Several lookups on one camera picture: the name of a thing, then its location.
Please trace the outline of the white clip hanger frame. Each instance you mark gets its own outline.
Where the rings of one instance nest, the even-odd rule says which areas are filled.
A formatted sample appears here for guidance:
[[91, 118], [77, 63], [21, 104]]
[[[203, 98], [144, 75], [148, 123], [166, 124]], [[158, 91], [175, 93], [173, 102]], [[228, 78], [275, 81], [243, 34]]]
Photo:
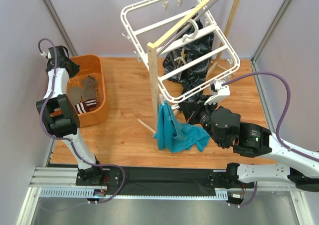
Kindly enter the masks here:
[[[145, 8], [147, 6], [151, 6], [151, 5], [155, 4], [156, 2], [160, 2], [160, 1], [162, 1], [162, 0], [143, 0], [143, 1], [140, 1], [140, 2], [137, 2], [137, 3], [134, 3], [134, 4], [131, 4], [131, 5], [124, 7], [120, 13], [122, 24], [127, 32], [125, 37], [132, 42], [132, 44], [135, 47], [135, 54], [136, 54], [138, 60], [142, 61], [144, 63], [144, 65], [148, 71], [149, 71], [148, 52], [150, 51], [150, 49], [148, 49], [148, 47], [146, 47], [146, 49], [142, 48], [142, 45], [138, 40], [138, 35], [141, 35], [145, 32], [149, 32], [149, 31], [154, 30], [156, 28], [159, 28], [161, 26], [167, 25], [171, 22], [174, 22], [176, 24], [188, 12], [191, 11], [191, 9], [189, 9], [189, 10], [186, 10], [182, 13], [177, 14], [177, 15], [171, 16], [167, 19], [164, 19], [164, 20], [161, 20], [161, 21], [156, 22], [154, 24], [145, 26], [143, 28], [133, 29], [132, 26], [130, 25], [129, 20], [128, 20], [128, 14], [130, 12], [137, 11], [138, 9]], [[203, 0], [196, 0], [196, 1], [197, 1], [197, 5], [198, 5]], [[168, 54], [168, 53], [170, 53], [178, 48], [182, 48], [182, 47], [190, 44], [191, 42], [195, 42], [196, 40], [203, 38], [206, 35], [209, 35], [210, 33], [215, 34], [219, 40], [220, 40], [220, 38], [224, 39], [224, 35], [223, 35], [224, 33], [222, 32], [222, 30], [218, 26], [217, 22], [213, 18], [210, 10], [208, 10], [199, 19], [197, 19], [195, 21], [195, 23], [198, 26], [197, 27], [198, 33], [194, 34], [194, 32], [195, 32], [194, 26], [190, 25], [189, 28], [187, 30], [185, 30], [179, 37], [177, 37], [176, 40], [172, 44], [170, 44], [168, 46], [168, 48], [166, 48], [160, 55]], [[188, 23], [185, 24], [184, 26], [182, 26], [176, 33], [179, 33], [180, 30], [183, 30], [183, 28], [186, 25], [188, 25]], [[175, 75], [180, 75], [185, 70], [190, 69], [190, 68], [198, 65], [200, 62], [203, 62], [204, 60], [207, 60], [209, 58], [214, 57], [220, 51], [222, 51], [222, 52], [226, 51], [230, 55], [230, 57], [231, 57], [230, 68], [234, 66], [233, 59], [235, 59], [235, 61], [236, 61], [235, 63], [238, 66], [239, 57], [238, 57], [237, 53], [235, 52], [235, 50], [233, 49], [233, 47], [231, 46], [231, 44], [229, 43], [228, 39], [226, 41], [227, 41], [226, 46], [222, 43], [217, 49], [212, 50], [211, 52], [207, 53], [206, 55], [203, 55], [203, 56], [195, 59], [192, 62], [187, 62], [184, 65], [182, 65], [180, 68], [174, 69], [172, 72], [168, 72], [167, 74], [165, 74], [163, 76], [158, 75], [159, 92], [160, 92], [160, 95], [162, 95], [162, 97], [163, 97], [164, 103], [167, 101], [167, 102], [172, 104], [171, 107], [173, 109], [177, 109], [179, 103], [187, 100], [191, 96], [198, 94], [199, 92], [202, 92], [206, 88], [211, 89], [210, 86], [214, 81], [217, 81], [219, 78], [224, 77], [223, 75], [220, 75], [220, 74], [224, 73], [225, 71], [221, 72], [220, 74], [214, 76], [211, 79], [206, 79], [204, 82], [200, 83], [198, 86], [194, 87], [193, 89], [189, 90], [188, 92], [181, 94], [178, 97], [174, 97], [174, 96], [170, 95], [168, 89], [165, 87], [165, 84], [164, 84], [164, 82], [166, 80], [172, 78]], [[156, 51], [158, 49], [160, 49], [162, 46], [164, 46], [165, 44], [167, 44], [167, 41], [164, 42], [162, 45], [160, 45], [159, 48], [156, 49]]]

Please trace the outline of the teal cloth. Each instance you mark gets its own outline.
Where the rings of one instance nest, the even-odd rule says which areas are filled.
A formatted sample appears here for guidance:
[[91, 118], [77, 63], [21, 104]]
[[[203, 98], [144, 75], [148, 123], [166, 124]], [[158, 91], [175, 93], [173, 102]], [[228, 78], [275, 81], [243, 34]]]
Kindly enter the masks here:
[[190, 150], [193, 145], [203, 152], [210, 140], [209, 134], [203, 128], [180, 123], [168, 102], [159, 107], [157, 130], [153, 138], [157, 140], [160, 151], [167, 149], [172, 153]]

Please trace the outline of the grey maroon striped sock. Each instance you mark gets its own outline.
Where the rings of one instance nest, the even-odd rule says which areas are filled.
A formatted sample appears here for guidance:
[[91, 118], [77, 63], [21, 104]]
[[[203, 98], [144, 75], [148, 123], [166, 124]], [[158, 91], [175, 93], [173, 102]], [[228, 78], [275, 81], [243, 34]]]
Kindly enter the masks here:
[[71, 102], [72, 106], [74, 106], [74, 108], [78, 114], [86, 113], [84, 105], [81, 102], [82, 89], [80, 87], [77, 87], [77, 86], [70, 87], [68, 90], [67, 96], [68, 96], [68, 99]]

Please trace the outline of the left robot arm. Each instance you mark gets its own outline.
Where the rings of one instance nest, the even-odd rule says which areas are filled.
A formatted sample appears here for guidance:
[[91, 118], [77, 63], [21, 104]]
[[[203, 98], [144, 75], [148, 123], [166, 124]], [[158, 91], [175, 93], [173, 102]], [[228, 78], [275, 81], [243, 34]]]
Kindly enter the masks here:
[[107, 176], [89, 150], [80, 128], [106, 121], [106, 92], [101, 59], [70, 57], [59, 45], [40, 54], [47, 59], [47, 92], [36, 102], [40, 125], [47, 136], [61, 140], [77, 161], [78, 184], [105, 185]]

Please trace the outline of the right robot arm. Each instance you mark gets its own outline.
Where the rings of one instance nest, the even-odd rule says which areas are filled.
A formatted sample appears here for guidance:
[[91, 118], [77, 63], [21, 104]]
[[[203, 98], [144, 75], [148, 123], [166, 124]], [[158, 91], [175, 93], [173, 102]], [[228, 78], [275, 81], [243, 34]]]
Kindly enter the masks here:
[[277, 134], [257, 124], [241, 121], [239, 114], [203, 99], [181, 102], [187, 123], [199, 124], [218, 147], [231, 148], [242, 157], [271, 157], [272, 165], [229, 163], [224, 172], [212, 173], [214, 188], [256, 187], [256, 182], [293, 184], [299, 190], [318, 192], [319, 154], [278, 139]]

